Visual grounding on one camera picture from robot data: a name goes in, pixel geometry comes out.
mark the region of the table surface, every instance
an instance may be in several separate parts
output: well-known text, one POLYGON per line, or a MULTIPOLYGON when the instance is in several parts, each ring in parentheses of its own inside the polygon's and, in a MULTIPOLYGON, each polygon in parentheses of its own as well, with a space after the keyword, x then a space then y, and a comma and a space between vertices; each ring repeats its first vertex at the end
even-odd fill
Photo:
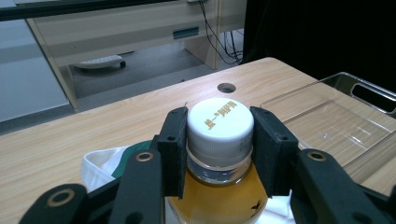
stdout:
POLYGON ((266 58, 0 136, 0 223, 17 223, 48 189, 82 183, 79 172, 84 154, 152 139, 174 108, 186 103, 191 108, 210 97, 260 106, 314 81, 266 58), (219 91, 221 83, 234 84, 236 91, 219 91))

